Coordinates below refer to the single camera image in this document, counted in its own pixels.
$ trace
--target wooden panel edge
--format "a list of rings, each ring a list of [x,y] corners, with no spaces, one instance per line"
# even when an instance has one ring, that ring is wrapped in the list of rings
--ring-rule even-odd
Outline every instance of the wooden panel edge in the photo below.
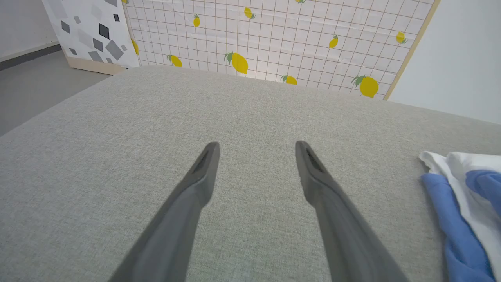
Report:
[[[68,56],[66,56],[66,51],[64,50],[64,48],[63,48],[63,53],[66,57],[66,60],[68,61],[68,64],[70,65],[70,67],[75,68],[75,69],[99,72],[99,73],[104,73],[104,74],[109,74],[109,75],[115,75],[115,74],[123,72],[124,70],[127,69],[127,68],[119,66],[119,65],[95,62],[95,61],[85,60],[85,59],[80,59],[80,58],[68,57]]]
[[[416,36],[416,40],[414,41],[414,44],[411,46],[409,53],[407,54],[407,57],[405,57],[404,62],[402,63],[402,67],[398,70],[397,75],[395,76],[395,79],[393,80],[393,83],[390,86],[390,89],[388,89],[388,92],[386,92],[386,95],[384,96],[383,100],[388,101],[388,98],[390,98],[391,92],[393,92],[393,89],[398,83],[398,80],[400,79],[400,76],[402,76],[405,68],[407,67],[407,64],[410,61],[410,58],[414,54],[414,51],[416,50],[417,45],[419,45],[419,41],[421,41],[421,38],[423,37],[424,32],[428,28],[428,25],[430,24],[431,18],[435,14],[435,11],[437,10],[438,4],[440,3],[440,0],[435,0],[433,5],[430,8],[430,12],[426,16],[423,22],[423,27],[419,31],[419,33]]]

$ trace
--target lemon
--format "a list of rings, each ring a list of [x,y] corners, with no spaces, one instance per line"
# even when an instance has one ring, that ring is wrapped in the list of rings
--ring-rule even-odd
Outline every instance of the lemon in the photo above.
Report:
[[[379,89],[377,81],[370,76],[356,76],[351,83],[353,83],[353,81],[355,81],[355,87],[360,84],[360,92],[362,92],[362,95],[367,97],[374,98],[374,95],[376,95],[377,90]]]
[[[252,13],[252,11],[251,11],[251,9],[250,9],[249,7],[246,7],[246,8],[245,8],[244,13],[245,13],[245,16],[246,16],[247,18],[251,19],[251,20],[252,20],[253,18],[255,18],[255,17],[256,17],[256,16]]]
[[[405,44],[407,43],[407,39],[405,39],[405,35],[403,32],[398,32],[397,34],[397,42],[400,43],[400,44]]]
[[[336,45],[338,45],[338,36],[337,35],[334,35],[332,37],[332,40],[329,42],[329,48],[334,48],[336,47]]]
[[[136,51],[136,55],[139,55],[139,47],[137,47],[137,43],[134,41],[134,39],[131,40],[132,40],[132,46],[134,46],[134,50]]]
[[[198,27],[200,25],[200,18],[198,17],[197,14],[195,14],[195,19],[193,20],[193,25],[195,27]]]
[[[288,84],[294,84],[294,85],[297,85],[298,82],[296,81],[296,79],[290,75],[283,75],[281,78],[281,80],[283,80],[285,83],[288,83]]]
[[[233,61],[233,67],[237,72],[247,74],[247,69],[249,68],[249,65],[247,64],[245,58],[242,57],[239,53],[233,53],[233,52],[227,53],[224,56],[224,59],[228,60],[228,63],[231,63]]]
[[[169,61],[171,61],[172,64],[176,67],[181,67],[183,65],[183,63],[181,63],[181,60],[174,55],[168,55],[167,59],[169,59]]]

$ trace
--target grid pattern backdrop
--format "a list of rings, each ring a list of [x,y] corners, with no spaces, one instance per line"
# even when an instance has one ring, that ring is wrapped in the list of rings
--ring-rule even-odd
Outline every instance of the grid pattern backdrop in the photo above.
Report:
[[[368,89],[352,83],[365,75],[383,99],[433,1],[130,0],[124,8],[142,66],[282,83],[287,75],[287,83],[352,95]]]

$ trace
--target fabric texture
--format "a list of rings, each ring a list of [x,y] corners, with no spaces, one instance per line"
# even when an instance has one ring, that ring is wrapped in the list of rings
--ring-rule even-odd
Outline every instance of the fabric texture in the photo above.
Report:
[[[501,216],[501,174],[489,170],[469,171],[466,173],[466,185],[490,204]]]
[[[444,281],[416,157],[497,154],[501,126],[193,69],[129,69],[0,137],[0,280],[106,281],[210,141],[187,281],[330,281],[294,144],[307,141],[411,281]]]
[[[466,173],[480,169],[501,171],[501,156],[450,152],[447,157],[424,151],[419,158],[430,168],[430,173],[447,178],[461,216],[470,225],[491,262],[496,280],[501,281],[501,218],[490,201],[470,190]]]
[[[450,282],[494,282],[485,250],[461,217],[454,192],[442,175],[421,176],[446,235],[445,258]]]

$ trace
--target gray fabric surface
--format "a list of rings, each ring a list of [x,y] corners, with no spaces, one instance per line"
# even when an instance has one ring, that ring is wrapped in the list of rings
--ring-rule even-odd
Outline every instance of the gray fabric surface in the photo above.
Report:
[[[110,77],[0,137],[0,280],[105,281],[209,141],[221,157],[187,281],[329,281],[306,140],[411,281],[446,279],[422,150],[501,153],[501,126],[164,66]]]

